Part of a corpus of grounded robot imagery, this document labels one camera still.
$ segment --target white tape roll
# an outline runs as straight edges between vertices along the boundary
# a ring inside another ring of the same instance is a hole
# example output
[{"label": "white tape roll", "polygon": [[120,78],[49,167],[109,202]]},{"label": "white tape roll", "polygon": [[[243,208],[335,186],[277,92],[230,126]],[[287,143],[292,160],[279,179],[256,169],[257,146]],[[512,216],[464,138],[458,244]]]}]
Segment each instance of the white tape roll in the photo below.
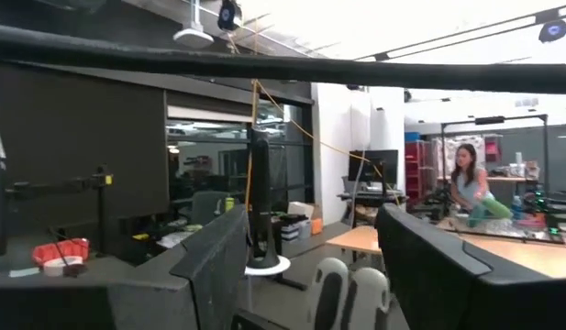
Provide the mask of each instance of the white tape roll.
[{"label": "white tape roll", "polygon": [[[68,265],[80,265],[83,264],[83,257],[78,256],[67,256],[64,257]],[[64,260],[62,258],[56,258],[46,261],[43,266],[44,275],[46,276],[62,276],[64,272]]]}]

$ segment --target table leg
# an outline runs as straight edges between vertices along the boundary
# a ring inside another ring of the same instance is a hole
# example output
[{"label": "table leg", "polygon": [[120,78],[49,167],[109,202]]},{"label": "table leg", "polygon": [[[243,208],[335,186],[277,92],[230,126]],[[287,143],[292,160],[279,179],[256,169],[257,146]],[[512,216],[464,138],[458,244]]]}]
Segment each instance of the table leg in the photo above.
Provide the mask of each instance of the table leg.
[{"label": "table leg", "polygon": [[252,303],[252,277],[248,276],[248,312],[254,313],[254,307]]}]

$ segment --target black monitor arm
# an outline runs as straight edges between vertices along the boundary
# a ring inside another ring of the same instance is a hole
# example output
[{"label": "black monitor arm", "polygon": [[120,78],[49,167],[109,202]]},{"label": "black monitor arm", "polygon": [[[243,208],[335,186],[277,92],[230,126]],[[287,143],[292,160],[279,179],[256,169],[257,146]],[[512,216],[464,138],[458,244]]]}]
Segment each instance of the black monitor arm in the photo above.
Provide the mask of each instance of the black monitor arm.
[{"label": "black monitor arm", "polygon": [[50,184],[32,184],[15,182],[6,189],[6,196],[12,201],[27,201],[44,196],[83,193],[97,191],[97,235],[98,252],[105,254],[105,187],[113,183],[113,175],[107,173],[106,166],[99,166],[95,174],[86,178],[73,178],[67,181]]}]

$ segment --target bottle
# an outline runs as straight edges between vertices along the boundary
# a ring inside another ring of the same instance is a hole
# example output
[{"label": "bottle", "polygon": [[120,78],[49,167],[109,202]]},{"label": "bottle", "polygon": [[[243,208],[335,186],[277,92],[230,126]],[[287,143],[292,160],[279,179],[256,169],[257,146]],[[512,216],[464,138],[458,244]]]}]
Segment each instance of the bottle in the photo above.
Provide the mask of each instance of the bottle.
[{"label": "bottle", "polygon": [[515,195],[513,203],[511,204],[511,212],[513,213],[513,220],[520,220],[523,213],[523,202],[521,197]]}]

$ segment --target metal frame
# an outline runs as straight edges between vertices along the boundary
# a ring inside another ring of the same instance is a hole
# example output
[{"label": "metal frame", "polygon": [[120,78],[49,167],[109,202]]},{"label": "metal frame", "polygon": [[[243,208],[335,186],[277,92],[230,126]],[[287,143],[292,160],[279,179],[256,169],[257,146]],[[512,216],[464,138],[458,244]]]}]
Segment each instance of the metal frame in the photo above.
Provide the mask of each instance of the metal frame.
[{"label": "metal frame", "polygon": [[[532,118],[537,118],[540,119],[543,122],[543,155],[544,155],[544,193],[546,194],[546,196],[549,195],[549,146],[548,146],[548,115],[543,114],[543,115],[521,115],[521,116],[514,116],[514,117],[494,117],[496,119],[500,119],[503,121],[507,121],[507,120],[519,120],[519,119],[532,119]],[[452,126],[452,125],[463,125],[463,124],[477,124],[477,120],[480,120],[481,118],[476,118],[475,120],[464,120],[464,121],[457,121],[457,122],[449,122],[449,123],[441,123],[441,132],[440,132],[440,138],[441,138],[441,178],[442,178],[442,185],[445,186],[446,184],[446,127],[448,126]],[[444,202],[444,211],[447,208],[446,202]],[[548,232],[551,228],[555,228],[554,226],[555,222],[554,221],[548,221],[548,218],[546,217],[546,225],[548,227]],[[448,231],[453,231],[456,233],[461,233],[461,234],[471,234],[471,235],[479,235],[479,236],[486,236],[486,237],[505,237],[505,238],[513,238],[513,239],[518,239],[520,241],[523,241],[524,243],[528,242],[528,241],[534,241],[534,239],[531,238],[527,238],[527,237],[510,237],[510,236],[500,236],[500,235],[493,235],[493,234],[486,234],[486,233],[475,233],[475,232],[465,232],[465,231],[459,231],[459,230],[448,230]],[[546,243],[553,243],[553,244],[564,244],[563,239],[561,238],[561,236],[557,237],[559,240],[553,240],[553,239],[538,239],[535,241],[538,242],[546,242]]]}]

